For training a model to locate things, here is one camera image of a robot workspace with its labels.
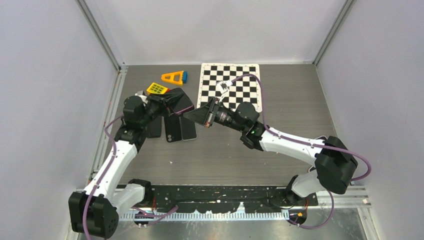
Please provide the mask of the white edged bare phone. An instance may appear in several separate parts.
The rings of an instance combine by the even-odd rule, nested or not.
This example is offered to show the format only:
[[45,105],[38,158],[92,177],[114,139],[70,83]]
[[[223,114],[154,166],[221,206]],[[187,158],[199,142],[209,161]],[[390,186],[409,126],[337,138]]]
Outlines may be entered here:
[[181,137],[183,141],[195,140],[197,138],[196,125],[195,123],[182,116],[180,118],[181,125]]

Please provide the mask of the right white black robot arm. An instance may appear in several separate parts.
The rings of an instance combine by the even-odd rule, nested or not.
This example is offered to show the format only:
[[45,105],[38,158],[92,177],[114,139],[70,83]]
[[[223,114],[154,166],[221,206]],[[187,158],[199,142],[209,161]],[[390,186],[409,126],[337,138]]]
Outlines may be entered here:
[[240,140],[249,149],[275,152],[310,164],[311,171],[295,175],[285,188],[285,198],[291,205],[299,205],[305,197],[324,190],[344,194],[358,166],[339,138],[309,139],[278,131],[260,122],[260,114],[249,102],[231,110],[210,98],[183,116],[206,128],[220,124],[239,131]]

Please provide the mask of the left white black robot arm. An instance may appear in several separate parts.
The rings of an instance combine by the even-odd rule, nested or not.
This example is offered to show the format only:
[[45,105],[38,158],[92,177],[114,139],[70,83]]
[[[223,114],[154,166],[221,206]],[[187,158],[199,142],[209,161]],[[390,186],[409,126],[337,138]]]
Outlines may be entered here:
[[92,237],[107,240],[114,235],[119,218],[129,209],[137,204],[148,207],[153,202],[152,184],[147,180],[132,179],[119,193],[115,190],[144,144],[148,126],[159,117],[178,116],[192,107],[181,88],[163,94],[139,92],[124,100],[122,115],[116,117],[121,125],[115,136],[110,135],[109,124],[104,128],[111,141],[111,152],[91,182],[68,199],[74,232],[85,234],[88,240]]

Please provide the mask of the black phone on table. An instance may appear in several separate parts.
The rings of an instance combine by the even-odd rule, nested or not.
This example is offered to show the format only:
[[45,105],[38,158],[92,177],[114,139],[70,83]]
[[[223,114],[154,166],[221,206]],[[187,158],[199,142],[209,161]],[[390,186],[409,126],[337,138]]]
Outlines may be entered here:
[[147,138],[155,139],[160,138],[162,135],[162,116],[158,116],[149,125],[146,127],[147,129]]

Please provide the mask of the phone with pink edge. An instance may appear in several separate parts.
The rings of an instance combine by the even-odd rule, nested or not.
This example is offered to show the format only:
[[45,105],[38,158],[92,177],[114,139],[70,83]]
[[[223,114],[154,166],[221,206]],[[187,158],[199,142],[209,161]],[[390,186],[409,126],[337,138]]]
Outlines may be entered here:
[[307,170],[307,173],[310,173],[310,172],[315,171],[315,170],[316,170],[316,167],[311,166],[311,167]]

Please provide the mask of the yellow red blue toy block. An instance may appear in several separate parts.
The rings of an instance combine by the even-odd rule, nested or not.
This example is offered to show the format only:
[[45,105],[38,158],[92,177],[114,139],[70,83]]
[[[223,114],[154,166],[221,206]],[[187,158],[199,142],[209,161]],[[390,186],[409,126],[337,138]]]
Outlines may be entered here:
[[146,91],[147,91],[148,94],[159,94],[159,95],[162,95],[162,94],[165,94],[165,93],[169,92],[170,89],[167,88],[167,87],[165,87],[165,86],[163,86],[163,85],[161,85],[161,84],[159,84],[159,83],[152,82],[150,84],[150,86],[146,89]]

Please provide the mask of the orange triangle toy block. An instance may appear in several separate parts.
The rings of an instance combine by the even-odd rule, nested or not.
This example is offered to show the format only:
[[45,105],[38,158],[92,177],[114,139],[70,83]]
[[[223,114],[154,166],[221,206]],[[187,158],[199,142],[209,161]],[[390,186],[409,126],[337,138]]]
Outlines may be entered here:
[[175,71],[170,73],[164,73],[161,75],[161,80],[165,83],[174,84],[177,86],[183,86],[187,83],[188,73],[187,71]]

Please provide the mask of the black white checkerboard mat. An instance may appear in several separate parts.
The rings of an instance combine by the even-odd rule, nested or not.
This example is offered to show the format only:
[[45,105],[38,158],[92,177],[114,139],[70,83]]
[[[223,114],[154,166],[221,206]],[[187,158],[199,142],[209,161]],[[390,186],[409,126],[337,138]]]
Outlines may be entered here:
[[245,76],[227,87],[227,92],[221,94],[217,86],[220,82],[229,82],[235,78],[253,74],[260,76],[260,66],[235,63],[202,63],[200,69],[197,107],[205,105],[209,98],[221,100],[226,108],[235,110],[240,103],[249,102],[260,113],[263,110],[261,87],[254,77]]

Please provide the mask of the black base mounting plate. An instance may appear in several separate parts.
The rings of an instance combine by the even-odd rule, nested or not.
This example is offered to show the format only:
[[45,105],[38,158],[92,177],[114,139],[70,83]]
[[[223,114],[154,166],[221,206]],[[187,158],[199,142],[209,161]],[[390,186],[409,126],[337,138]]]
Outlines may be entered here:
[[147,199],[136,203],[136,207],[166,213],[177,206],[178,213],[224,214],[240,209],[246,213],[277,213],[319,204],[315,193],[290,202],[283,186],[153,185],[151,188]]

